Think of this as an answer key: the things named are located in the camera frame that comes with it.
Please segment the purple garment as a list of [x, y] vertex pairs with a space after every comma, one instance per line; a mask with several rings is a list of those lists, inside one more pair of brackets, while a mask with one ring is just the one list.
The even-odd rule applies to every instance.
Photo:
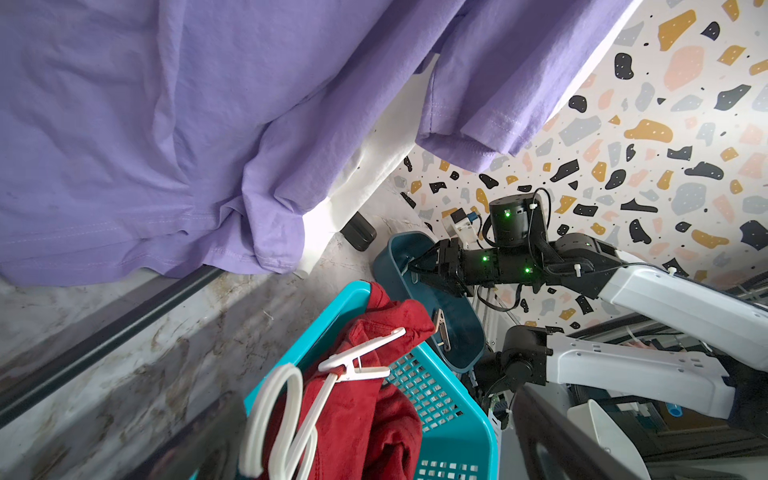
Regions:
[[295, 269], [304, 216], [429, 60], [415, 142], [480, 172], [633, 1], [5, 1], [1, 274]]

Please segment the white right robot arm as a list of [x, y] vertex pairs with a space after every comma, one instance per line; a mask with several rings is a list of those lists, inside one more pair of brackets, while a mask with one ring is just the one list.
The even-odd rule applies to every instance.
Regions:
[[526, 384], [577, 385], [614, 404], [657, 401], [767, 432], [767, 309], [659, 268], [586, 234], [547, 236], [542, 191], [490, 205], [486, 247], [438, 241], [407, 262], [415, 280], [456, 297], [513, 284], [561, 286], [623, 308], [625, 317], [571, 335], [510, 328], [502, 348], [471, 369], [483, 406]]

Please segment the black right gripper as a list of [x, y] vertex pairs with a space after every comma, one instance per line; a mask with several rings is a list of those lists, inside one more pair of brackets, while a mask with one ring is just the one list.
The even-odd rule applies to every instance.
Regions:
[[467, 280], [471, 264], [480, 259], [479, 249], [464, 249], [458, 239], [443, 239], [425, 253], [411, 259], [411, 282], [451, 294], [454, 297], [473, 297], [474, 287]]

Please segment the white printed t-shirt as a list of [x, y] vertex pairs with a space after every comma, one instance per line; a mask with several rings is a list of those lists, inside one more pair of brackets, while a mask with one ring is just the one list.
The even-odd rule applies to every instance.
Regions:
[[326, 199], [303, 216], [305, 241], [296, 276], [311, 273], [332, 237], [413, 149], [435, 63], [436, 55], [428, 54], [347, 161]]

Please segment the red garment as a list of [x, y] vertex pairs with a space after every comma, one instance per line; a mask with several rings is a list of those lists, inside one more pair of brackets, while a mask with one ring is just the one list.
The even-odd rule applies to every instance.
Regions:
[[[318, 365], [335, 353], [404, 327], [406, 333], [367, 354], [365, 366], [389, 368], [434, 331], [425, 307], [414, 300], [390, 299], [378, 284], [370, 286], [365, 312], [345, 326], [333, 349], [302, 372], [304, 400], [301, 418], [331, 373]], [[307, 479], [411, 479], [422, 445], [422, 427], [415, 407], [396, 386], [384, 379], [337, 382], [316, 424], [319, 442]], [[267, 433], [271, 448], [283, 415], [285, 396], [277, 401]]]

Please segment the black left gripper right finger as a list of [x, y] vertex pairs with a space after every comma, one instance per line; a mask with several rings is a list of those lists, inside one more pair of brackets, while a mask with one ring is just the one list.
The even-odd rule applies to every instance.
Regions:
[[512, 417], [530, 479], [635, 479], [529, 386], [517, 390]]

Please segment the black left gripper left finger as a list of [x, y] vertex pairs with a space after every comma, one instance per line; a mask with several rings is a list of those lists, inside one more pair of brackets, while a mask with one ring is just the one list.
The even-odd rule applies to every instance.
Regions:
[[234, 479], [246, 423], [242, 396], [228, 391], [125, 477]]

